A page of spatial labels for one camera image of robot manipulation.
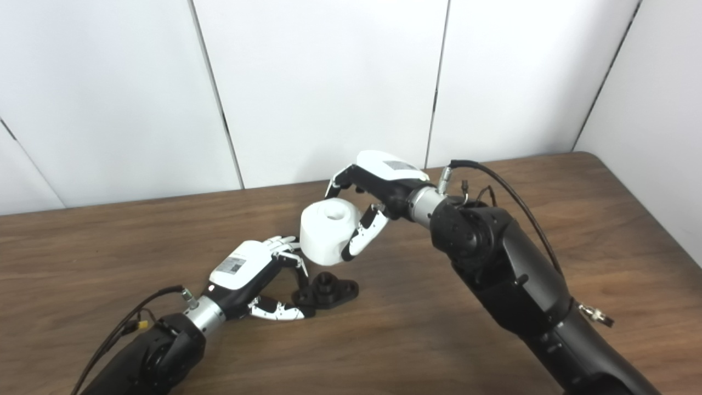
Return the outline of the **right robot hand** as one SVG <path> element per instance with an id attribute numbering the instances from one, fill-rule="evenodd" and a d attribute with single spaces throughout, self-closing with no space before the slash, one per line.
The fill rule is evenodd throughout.
<path id="1" fill-rule="evenodd" d="M 341 249 L 341 258 L 350 262 L 374 240 L 390 220 L 410 218 L 411 196 L 428 187 L 429 175 L 392 154 L 363 150 L 355 163 L 337 172 L 329 181 L 325 199 L 338 197 L 341 190 L 355 187 L 378 202 L 369 205 Z"/>

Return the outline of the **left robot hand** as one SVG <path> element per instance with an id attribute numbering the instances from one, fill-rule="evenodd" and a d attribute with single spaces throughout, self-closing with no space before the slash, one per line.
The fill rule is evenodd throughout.
<path id="1" fill-rule="evenodd" d="M 314 308 L 298 307 L 262 295 L 283 268 L 295 270 L 299 290 L 309 285 L 308 270 L 298 254 L 300 251 L 300 240 L 296 236 L 246 240 L 211 272 L 202 294 L 217 305 L 225 320 L 257 317 L 292 321 L 315 317 Z"/>

